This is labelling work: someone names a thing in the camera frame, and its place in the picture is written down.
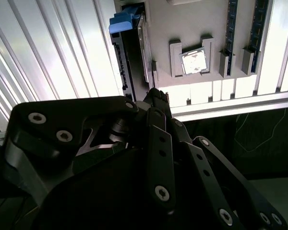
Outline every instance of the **dark background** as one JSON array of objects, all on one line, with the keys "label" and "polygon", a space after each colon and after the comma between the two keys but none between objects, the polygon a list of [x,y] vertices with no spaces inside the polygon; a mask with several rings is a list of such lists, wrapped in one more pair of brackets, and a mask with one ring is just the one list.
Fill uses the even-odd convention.
[{"label": "dark background", "polygon": [[[191,138],[205,136],[277,208],[288,222],[288,109],[184,123]],[[80,172],[112,155],[94,151],[77,157]],[[8,198],[0,208],[0,230],[29,229],[37,209],[32,198]]]}]

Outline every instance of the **black surface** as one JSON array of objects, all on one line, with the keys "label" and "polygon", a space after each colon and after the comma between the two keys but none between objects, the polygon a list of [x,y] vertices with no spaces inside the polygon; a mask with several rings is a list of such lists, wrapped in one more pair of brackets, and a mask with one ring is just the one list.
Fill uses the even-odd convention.
[{"label": "black surface", "polygon": [[[230,201],[233,201],[231,210],[237,211],[239,220],[247,229],[270,228],[269,224],[263,222],[260,216],[261,212],[271,219],[273,229],[288,228],[281,214],[243,177],[211,141],[204,137],[197,137],[193,140],[193,144],[200,147],[205,153],[216,175],[218,184],[220,184],[223,192],[227,191],[224,192],[224,195]],[[283,226],[278,226],[271,213],[281,218]]]},{"label": "black surface", "polygon": [[192,138],[204,136],[248,179],[288,176],[288,108],[186,122]]},{"label": "black surface", "polygon": [[[166,116],[157,108],[147,111],[147,134],[143,138],[146,160],[146,183],[150,197],[160,213],[169,213],[176,205],[176,187],[171,135],[166,132]],[[156,185],[165,187],[170,194],[167,202],[155,192]]]},{"label": "black surface", "polygon": [[[191,203],[201,202],[196,187],[175,165],[179,208],[173,215],[155,215],[146,195],[144,159],[140,149],[123,151],[64,181],[47,196],[32,229],[194,229],[194,213],[205,214],[203,207],[191,215]],[[182,196],[183,190],[194,196]]]},{"label": "black surface", "polygon": [[[131,104],[132,108],[126,106],[126,103]],[[42,113],[47,122],[42,125],[30,122],[28,115],[33,111]],[[100,126],[106,129],[113,119],[127,120],[137,112],[137,106],[123,96],[22,103],[12,110],[3,151],[14,151],[7,146],[9,140],[26,152],[30,161],[41,172],[59,172],[72,163],[83,145],[85,129],[97,129]],[[59,130],[67,130],[72,139],[67,142],[59,141]],[[99,132],[102,132],[102,129],[99,129],[97,134],[98,138],[102,138],[103,135]]]}]

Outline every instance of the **blue latch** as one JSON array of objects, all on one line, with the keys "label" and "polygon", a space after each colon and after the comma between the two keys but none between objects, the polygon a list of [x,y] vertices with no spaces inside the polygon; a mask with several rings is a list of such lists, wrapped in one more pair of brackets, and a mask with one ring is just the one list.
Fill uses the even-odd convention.
[{"label": "blue latch", "polygon": [[122,12],[114,14],[114,18],[110,18],[110,34],[132,30],[132,20],[140,17],[140,15],[135,15],[139,7],[140,6],[129,6]]}]

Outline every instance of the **screw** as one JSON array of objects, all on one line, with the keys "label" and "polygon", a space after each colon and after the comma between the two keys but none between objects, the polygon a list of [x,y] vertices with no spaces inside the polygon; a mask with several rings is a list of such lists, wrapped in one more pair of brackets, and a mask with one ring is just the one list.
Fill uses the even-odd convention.
[{"label": "screw", "polygon": [[182,127],[182,123],[180,121],[175,121],[175,123],[179,126]]},{"label": "screw", "polygon": [[66,130],[57,132],[57,139],[62,142],[70,142],[72,140],[72,134]]},{"label": "screw", "polygon": [[277,215],[275,215],[274,213],[272,213],[272,217],[279,225],[283,224],[282,221],[280,220],[280,218]]},{"label": "screw", "polygon": [[46,122],[46,117],[40,113],[30,113],[28,119],[34,124],[43,124]]},{"label": "screw", "polygon": [[261,212],[260,216],[267,224],[271,224],[269,218],[264,213]]},{"label": "screw", "polygon": [[169,193],[168,193],[167,189],[165,187],[163,187],[163,186],[159,186],[159,185],[156,186],[155,194],[163,202],[166,202],[166,201],[169,200]]},{"label": "screw", "polygon": [[129,103],[129,102],[126,102],[126,105],[127,105],[127,107],[129,107],[129,108],[133,108],[133,105],[131,104],[131,103]]},{"label": "screw", "polygon": [[219,214],[228,226],[232,226],[232,217],[225,209],[220,209]]},{"label": "screw", "polygon": [[202,142],[206,145],[206,146],[209,146],[209,143],[208,143],[208,141],[206,141],[206,140],[204,140],[204,139],[202,139]]}]

